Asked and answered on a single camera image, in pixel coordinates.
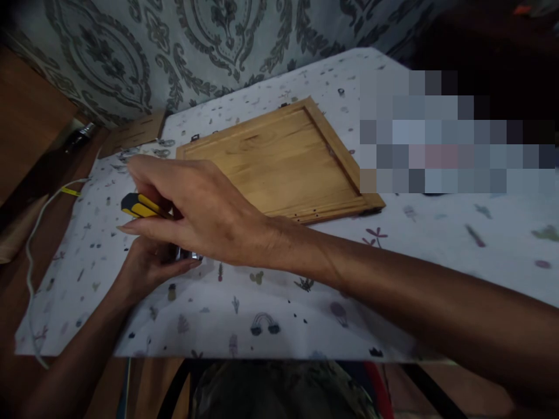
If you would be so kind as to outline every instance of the wooden tray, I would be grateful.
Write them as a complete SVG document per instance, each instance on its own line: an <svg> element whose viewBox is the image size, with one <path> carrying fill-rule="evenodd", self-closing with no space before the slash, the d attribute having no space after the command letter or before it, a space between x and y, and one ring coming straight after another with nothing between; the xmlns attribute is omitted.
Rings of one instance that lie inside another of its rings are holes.
<svg viewBox="0 0 559 419"><path fill-rule="evenodd" d="M256 208L302 224L385 207L359 193L359 166L312 98L176 149L212 160Z"/></svg>

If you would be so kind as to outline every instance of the wallpaper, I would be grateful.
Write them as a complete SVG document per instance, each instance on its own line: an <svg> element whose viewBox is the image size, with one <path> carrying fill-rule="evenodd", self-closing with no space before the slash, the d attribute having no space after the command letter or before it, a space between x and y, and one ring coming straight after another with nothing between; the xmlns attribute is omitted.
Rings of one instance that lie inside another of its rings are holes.
<svg viewBox="0 0 559 419"><path fill-rule="evenodd" d="M405 61L455 0L20 2L4 43L113 127L182 111L354 47Z"/></svg>

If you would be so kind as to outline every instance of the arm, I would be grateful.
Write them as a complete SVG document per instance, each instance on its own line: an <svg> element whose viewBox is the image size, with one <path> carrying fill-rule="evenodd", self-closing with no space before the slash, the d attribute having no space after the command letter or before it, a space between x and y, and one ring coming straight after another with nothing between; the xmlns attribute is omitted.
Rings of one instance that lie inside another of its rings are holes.
<svg viewBox="0 0 559 419"><path fill-rule="evenodd" d="M157 285L196 267L196 260L165 265L167 246L136 239L105 298L66 346L20 412L22 418L85 415L130 310Z"/></svg>
<svg viewBox="0 0 559 419"><path fill-rule="evenodd" d="M184 218L137 219L124 232L233 265L313 278L508 389L557 397L556 308L439 265L266 217L208 161L134 156L129 170L140 193L173 203Z"/></svg>
<svg viewBox="0 0 559 419"><path fill-rule="evenodd" d="M353 296L460 365L518 392L559 393L559 310L457 271L275 221L268 265Z"/></svg>

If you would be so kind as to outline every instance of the black and yellow handle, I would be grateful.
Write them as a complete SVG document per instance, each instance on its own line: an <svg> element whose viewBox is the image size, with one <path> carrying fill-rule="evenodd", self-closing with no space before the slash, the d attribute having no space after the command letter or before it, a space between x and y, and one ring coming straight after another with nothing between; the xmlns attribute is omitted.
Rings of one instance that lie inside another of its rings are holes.
<svg viewBox="0 0 559 419"><path fill-rule="evenodd" d="M173 219L171 214L139 193L129 193L126 195L121 201L121 210L135 218L161 216Z"/></svg>

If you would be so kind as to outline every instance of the white tablecloth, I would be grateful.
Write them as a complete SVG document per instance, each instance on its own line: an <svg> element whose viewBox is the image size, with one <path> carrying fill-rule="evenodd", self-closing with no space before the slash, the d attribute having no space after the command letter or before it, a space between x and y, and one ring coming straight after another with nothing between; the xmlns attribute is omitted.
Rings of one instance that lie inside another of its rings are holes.
<svg viewBox="0 0 559 419"><path fill-rule="evenodd" d="M178 145L312 96L359 162L359 74L399 64L373 48L353 49L170 116L163 139ZM140 152L152 154L146 144ZM96 162L34 301L43 355L57 355L114 281L133 237L115 227L131 219L120 200L135 190L116 156ZM408 254L515 289L559 307L557 197L382 194L386 208L312 228ZM280 271L201 267L161 285L140 303L117 356L416 360L414 338L372 310L315 282ZM32 354L24 319L16 353Z"/></svg>

